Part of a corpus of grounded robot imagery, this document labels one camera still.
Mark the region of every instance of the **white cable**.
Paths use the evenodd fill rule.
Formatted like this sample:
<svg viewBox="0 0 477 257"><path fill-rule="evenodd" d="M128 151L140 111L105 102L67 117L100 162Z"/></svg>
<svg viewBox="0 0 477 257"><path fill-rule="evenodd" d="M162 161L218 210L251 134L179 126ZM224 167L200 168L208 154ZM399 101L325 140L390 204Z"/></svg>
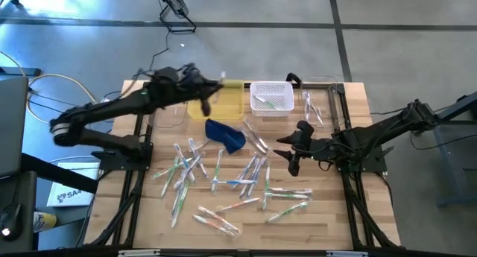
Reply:
<svg viewBox="0 0 477 257"><path fill-rule="evenodd" d="M75 80L74 78L71 78L71 77L67 77L65 75L62 75L62 74L42 74L40 75L39 77L35 77L35 78L32 78L29 82L28 82L28 86L31 86L33 85L33 83L35 83L36 81L38 81L39 79L42 79L44 77L60 77L60 78L64 78L64 79L67 79L67 80L70 80L71 82L74 82L76 83L77 85L79 85L79 87L88 95L88 97L91 99L91 102L93 102L94 104L97 103L97 101L95 100L95 98L91 95L91 93L89 92L88 89L86 89L86 87L83 86L83 84L81 84L79 81ZM31 98L31 95L29 95L27 97L27 111L34 117L36 118L38 121L40 122L43 122L43 123L48 123L47 121L44 121L42 120L41 118L39 118L37 115L35 115L33 113L33 111L31 110L30 108L30 98Z"/></svg>
<svg viewBox="0 0 477 257"><path fill-rule="evenodd" d="M24 77L26 77L25 75L25 72L23 71L22 67L10 56L8 56L6 53L4 53L3 51L0 51L0 54L3 54L4 56L6 56L9 60L11 60L13 63L15 63L18 68L20 69L20 72L23 74ZM93 102L94 104L97 103L97 101L95 100L95 98L92 96L92 94L89 92L89 90L83 86L82 83L80 83L79 81L75 80L74 78L71 78L71 77L67 77L65 75L62 75L62 74L42 74L38 77L35 77L35 78L32 78L30 79L30 81L28 81L28 86L31 87L31 85L33 85L33 83L35 83L36 81L38 81L39 79L42 79L44 77L60 77L60 78L64 78L64 79L67 79L67 80L70 80L71 82L74 82L76 83L77 85L79 85L79 87L88 95L88 97L91 99L91 102ZM30 98L31 98L31 95L29 95L27 97L27 111L35 118L37 119L38 121L40 122L43 122L43 123L48 123L47 121L45 120L42 120L41 118L39 118L37 115L35 115L35 113L31 110L30 108Z"/></svg>
<svg viewBox="0 0 477 257"><path fill-rule="evenodd" d="M48 163L54 163L54 162L58 162L58 161L62 161L62 160L78 159L78 158L96 158L96 157L94 157L94 156L67 156L67 157L62 157L62 158L59 158L59 159L54 159L54 160L48 161Z"/></svg>
<svg viewBox="0 0 477 257"><path fill-rule="evenodd" d="M0 51L1 54L3 54L4 56L6 56L9 60L12 61L12 63L15 63L16 66L18 66L18 69L20 69L20 72L22 73L22 75L24 77L26 77L25 75L25 72L23 71L23 68L14 60L12 59L12 57L8 56L6 53L4 53L3 51Z"/></svg>

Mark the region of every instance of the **black mount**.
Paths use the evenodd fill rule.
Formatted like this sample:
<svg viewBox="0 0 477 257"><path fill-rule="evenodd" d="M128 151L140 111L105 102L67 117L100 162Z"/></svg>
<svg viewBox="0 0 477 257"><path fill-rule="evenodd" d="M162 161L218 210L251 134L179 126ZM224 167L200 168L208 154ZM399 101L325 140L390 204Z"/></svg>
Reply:
<svg viewBox="0 0 477 257"><path fill-rule="evenodd" d="M143 155L141 159L137 160L122 155L119 150L106 150L91 154L101 160L99 168L105 171L146 171L151 164L154 144L142 142L140 146Z"/></svg>
<svg viewBox="0 0 477 257"><path fill-rule="evenodd" d="M157 0L157 1L159 1L159 5L161 1L165 3L165 7L161 10L161 13L159 15L159 20L164 24L164 26L167 27L167 30L169 33L173 33L173 34L195 33L195 29L197 29L197 25L187 16L188 11L187 11L187 7L185 7L185 3L183 2L183 0ZM183 8L181 8L179 10L175 10L174 13L176 13L176 15L180 18L186 19L191 24L191 25L181 26L181 27L191 26L192 29L175 30L173 29L173 22L168 22L165 20L165 17L169 14L169 11L171 11L172 9L171 6L174 5L173 1L181 2L181 4L183 4L184 8L186 9L184 10Z"/></svg>
<svg viewBox="0 0 477 257"><path fill-rule="evenodd" d="M197 25L184 13L181 13L180 15L184 17L191 25L192 29L180 29L180 30L175 30L173 29L173 25L165 20L165 17L169 13L171 8L169 6L165 6L160 15L159 15L159 20L164 24L164 26L167 28L167 31L169 33L177 34L177 33L195 33L195 29L197 29Z"/></svg>

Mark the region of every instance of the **yellow object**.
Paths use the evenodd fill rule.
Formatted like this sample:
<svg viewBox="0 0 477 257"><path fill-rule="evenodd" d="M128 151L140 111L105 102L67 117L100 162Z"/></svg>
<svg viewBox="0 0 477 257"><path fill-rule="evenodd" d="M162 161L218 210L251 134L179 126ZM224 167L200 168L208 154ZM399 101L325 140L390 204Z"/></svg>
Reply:
<svg viewBox="0 0 477 257"><path fill-rule="evenodd" d="M50 230L57 223L57 217L45 212L35 212L33 219L33 231L41 232Z"/></svg>
<svg viewBox="0 0 477 257"><path fill-rule="evenodd" d="M209 98L211 113L203 116L200 101L190 101L187 113L193 119L239 120L244 115L244 81L224 80L224 88Z"/></svg>

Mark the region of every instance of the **black cable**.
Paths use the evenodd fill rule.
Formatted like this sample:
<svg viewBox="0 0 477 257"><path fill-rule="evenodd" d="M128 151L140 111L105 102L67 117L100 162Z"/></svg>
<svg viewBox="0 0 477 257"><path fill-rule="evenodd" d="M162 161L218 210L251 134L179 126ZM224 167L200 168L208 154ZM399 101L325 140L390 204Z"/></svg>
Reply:
<svg viewBox="0 0 477 257"><path fill-rule="evenodd" d="M406 107L401 108L401 109L397 109L397 110L392 110L392 111L389 111L389 112L372 112L371 115L388 115L390 113L403 111L405 108Z"/></svg>
<svg viewBox="0 0 477 257"><path fill-rule="evenodd" d="M323 167L321 167L321 163L322 163L322 162L328 163L328 167L326 167L326 169L324 169ZM318 167L319 167L322 171L329 171L329 169L331 168L331 165L333 165L333 162L331 162L331 161L318 161Z"/></svg>
<svg viewBox="0 0 477 257"><path fill-rule="evenodd" d="M104 101L104 99L107 98L107 96L111 95L111 94L121 94L121 90L116 90L116 91L113 91L113 92L110 92L110 93L107 93L105 96L103 96L103 98L101 99L101 101ZM103 120L103 122L106 122L106 123L113 123L114 121L113 120Z"/></svg>
<svg viewBox="0 0 477 257"><path fill-rule="evenodd" d="M78 236L78 239L76 240L75 247L78 247L78 245L80 244L81 237L83 236L83 233L84 233L84 227L86 226L86 222L88 221L89 210L91 210L92 208L92 201L94 199L95 197L93 196L93 198L91 199L91 202L89 202L89 206L88 206L88 209L86 210L86 215L84 215L83 225L81 225L80 234Z"/></svg>
<svg viewBox="0 0 477 257"><path fill-rule="evenodd" d="M389 198L391 199L391 206L393 206L393 192L391 190L391 186L389 185L388 181L386 180L386 178L384 176L382 176L382 174L380 174L379 172L375 172L376 175L378 175L378 177L380 177L382 179L382 181L386 184L386 186L388 187L388 191L389 191Z"/></svg>
<svg viewBox="0 0 477 257"><path fill-rule="evenodd" d="M440 109L434 110L434 112L439 112L439 111L441 111L441 110L447 109L447 108L451 107L452 105L454 105L454 104L451 104L451 105L448 105L448 106L446 106L446 107L442 107L442 108L440 108Z"/></svg>
<svg viewBox="0 0 477 257"><path fill-rule="evenodd" d="M363 158L363 159L361 159L361 161L367 159L368 157L370 157L370 155L371 155L371 153L373 152L374 148L378 145L379 140L380 140L388 131L390 131L394 126L396 126L397 124L399 124L399 123L401 123L402 121L406 120L407 117L411 114L411 109L413 109L414 107L415 107L415 103L413 103L412 105L406 107L406 108L408 108L408 113L407 113L406 115L403 115L402 118L401 118L399 121L395 121L393 124L389 125L389 127L387 127L386 130L383 131L383 132L378 136L378 138L376 138L376 139L374 140L373 146L371 146L370 150L367 152L366 157Z"/></svg>
<svg viewBox="0 0 477 257"><path fill-rule="evenodd" d="M351 147L349 147L349 146L347 146L347 145L344 145L344 144L342 144L342 143L339 143L339 142L334 142L334 143L332 143L332 144L325 145L323 148L321 148L320 150L316 150L316 151L301 150L301 149L299 149L299 148L296 148L294 145L291 146L291 149L292 149L292 150L295 150L295 151L297 151L297 152L299 152L299 153L310 153L310 154L313 154L313 153L320 153L321 151L323 151L323 150L325 150L325 149L327 149L328 147L333 146L333 145L340 145L340 146L342 146L342 147L345 147L346 149L348 149L349 151L351 151L351 152L353 152L354 154L357 155L356 151L353 150Z"/></svg>
<svg viewBox="0 0 477 257"><path fill-rule="evenodd" d="M446 106L446 107L439 108L439 109L437 109L437 110L434 110L433 112L439 112L439 111L441 111L441 110L444 110L444 109L446 109L446 108L451 107L452 105L453 105L453 104L448 105L448 106ZM406 107L401 108L401 109L397 109L397 110L392 110L392 111L389 111L389 112L372 112L371 115L388 115L388 114L390 114L390 113L400 112L400 111L404 110L405 108L406 108Z"/></svg>
<svg viewBox="0 0 477 257"><path fill-rule="evenodd" d="M411 133L410 137L411 137L411 145L412 145L412 147L414 147L414 149L416 149L416 150L429 150L429 149L434 149L434 148L440 147L442 145L447 145L449 143L458 142L458 141L463 140L463 139L477 137L477 134L468 135L468 136L464 136L464 137L461 137L461 138L453 139L451 141L443 142L439 145L435 145L435 146L431 146L431 147L416 147L416 145L414 144L414 141L412 140L412 133Z"/></svg>
<svg viewBox="0 0 477 257"><path fill-rule="evenodd" d="M116 91L107 93L105 96L103 96L103 100L104 100L105 98L107 98L107 96L109 96L109 95L111 95L111 94L121 94L121 90L116 90Z"/></svg>
<svg viewBox="0 0 477 257"><path fill-rule="evenodd" d="M154 58L155 58L156 56L159 56L159 55L161 55L162 53L164 53L164 52L166 52L166 51L169 50L168 37L169 37L169 34L170 34L170 33L171 33L171 32L168 32L168 33L165 35L165 49L162 50L161 52L155 53L155 54L152 56L151 64L149 65L149 71L152 70L152 66L154 65L154 60L155 60Z"/></svg>
<svg viewBox="0 0 477 257"><path fill-rule="evenodd" d="M38 103L36 103L36 102L34 102L34 101L30 101L30 100L27 100L27 101L29 101L29 102L32 103L32 104L36 104L36 105L38 105L38 106L40 106L40 107L44 107L44 108L46 108L46 109L53 110L53 111L55 111L55 112L64 113L63 111L56 110L55 108L48 107L48 106L46 106L46 105L44 105L44 104L38 104Z"/></svg>
<svg viewBox="0 0 477 257"><path fill-rule="evenodd" d="M12 198L12 203L15 203L16 200L16 194L18 193L18 185L20 184L20 174L17 174L17 179L16 179L16 184L15 184L15 191L13 192L13 198Z"/></svg>
<svg viewBox="0 0 477 257"><path fill-rule="evenodd" d="M59 103L62 103L62 104L68 104L68 105L71 105L71 106L74 106L74 107L78 106L77 104L70 104L67 101L60 101L60 100L57 100L55 98L46 97L46 96L40 95L40 94L35 93L35 92L29 92L29 93L32 94L32 95L36 95L38 97L49 99L49 100L52 100L52 101L56 101L56 102L59 102Z"/></svg>

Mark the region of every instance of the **blue cloth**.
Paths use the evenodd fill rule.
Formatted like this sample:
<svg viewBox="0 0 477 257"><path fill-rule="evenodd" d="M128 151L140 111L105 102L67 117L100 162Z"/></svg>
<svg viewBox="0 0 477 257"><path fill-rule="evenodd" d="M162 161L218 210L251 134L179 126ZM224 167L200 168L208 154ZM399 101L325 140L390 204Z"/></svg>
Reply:
<svg viewBox="0 0 477 257"><path fill-rule="evenodd" d="M242 132L211 119L206 121L206 136L223 143L229 154L235 153L245 145L245 136Z"/></svg>

